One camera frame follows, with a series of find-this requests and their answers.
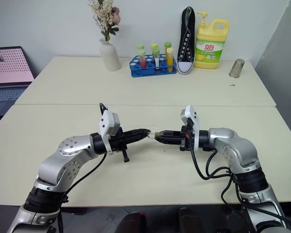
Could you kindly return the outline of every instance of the test tube rack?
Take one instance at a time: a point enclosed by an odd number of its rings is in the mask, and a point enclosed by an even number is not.
[[[144,76],[155,76],[155,75],[165,75],[165,74],[175,74],[177,72],[176,70],[176,62],[174,59],[172,68],[173,70],[171,72],[168,71],[168,68],[170,66],[167,65],[167,61],[165,58],[165,54],[160,54],[160,69],[159,72],[155,69],[155,64],[153,61],[152,54],[145,55],[146,60],[146,67],[141,68],[140,62],[139,62],[139,56],[135,56],[129,63],[129,67],[131,70],[131,76],[134,78],[137,77],[144,77]]]

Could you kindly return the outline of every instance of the white ceramic vase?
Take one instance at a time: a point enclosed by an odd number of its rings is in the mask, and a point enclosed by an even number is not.
[[[114,45],[110,44],[109,41],[106,41],[105,38],[101,38],[99,41],[101,42],[100,54],[107,70],[119,70],[121,68],[121,64]]]

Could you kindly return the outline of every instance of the sneaker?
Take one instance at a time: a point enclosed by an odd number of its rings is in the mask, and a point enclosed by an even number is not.
[[[181,38],[178,50],[178,71],[180,74],[187,74],[193,67],[195,60],[195,13],[192,7],[188,6],[182,12],[181,17]]]

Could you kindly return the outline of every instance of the green cap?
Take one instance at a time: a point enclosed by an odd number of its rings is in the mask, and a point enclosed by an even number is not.
[[[138,55],[145,55],[146,52],[144,50],[138,50]]]
[[[155,49],[155,48],[157,48],[157,47],[158,47],[157,43],[151,43],[151,48],[152,48],[152,49]]]
[[[160,50],[158,48],[154,48],[153,54],[155,54],[155,55],[160,54]]]
[[[138,50],[144,50],[145,49],[145,45],[144,44],[137,44],[137,49]]]
[[[171,47],[171,43],[170,42],[165,42],[165,48],[170,48]]]

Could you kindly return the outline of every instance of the laptop screen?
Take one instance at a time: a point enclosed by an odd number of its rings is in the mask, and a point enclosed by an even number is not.
[[[27,83],[33,81],[21,47],[0,49],[0,83]]]

